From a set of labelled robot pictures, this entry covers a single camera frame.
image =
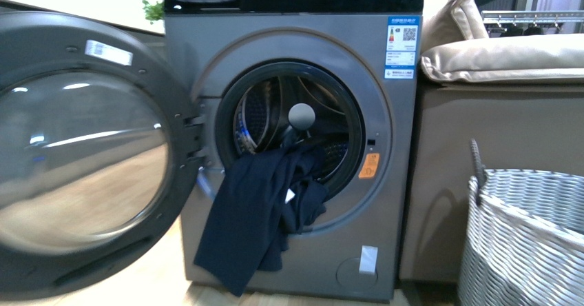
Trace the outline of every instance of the washing machine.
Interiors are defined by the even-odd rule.
[[[213,198],[243,154],[295,135],[326,151],[326,213],[289,238],[249,290],[389,300],[404,206],[423,0],[165,0],[169,62],[203,125],[204,163],[181,214],[187,278]]]
[[[181,213],[187,278],[219,286],[193,258],[225,170],[304,104],[332,198],[248,289],[391,299],[422,5],[165,0],[169,63],[89,19],[0,14],[0,298],[101,281]]]

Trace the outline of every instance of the cushion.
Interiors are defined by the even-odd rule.
[[[488,37],[475,0],[448,0],[438,13],[424,22],[420,52],[442,44]]]
[[[420,66],[440,83],[581,83],[584,34],[454,42],[423,53]]]

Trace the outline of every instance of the green leaves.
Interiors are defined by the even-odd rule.
[[[142,0],[142,4],[144,4],[142,9],[144,10],[145,18],[150,20],[150,24],[154,24],[157,20],[162,20],[164,9],[161,2],[157,1],[152,5],[147,0]]]

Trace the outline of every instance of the open door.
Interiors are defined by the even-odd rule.
[[[202,126],[165,62],[116,28],[10,12],[0,43],[0,298],[64,294],[168,230]]]

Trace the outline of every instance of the woven basket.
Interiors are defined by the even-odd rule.
[[[584,305],[584,178],[482,172],[469,182],[461,304]]]

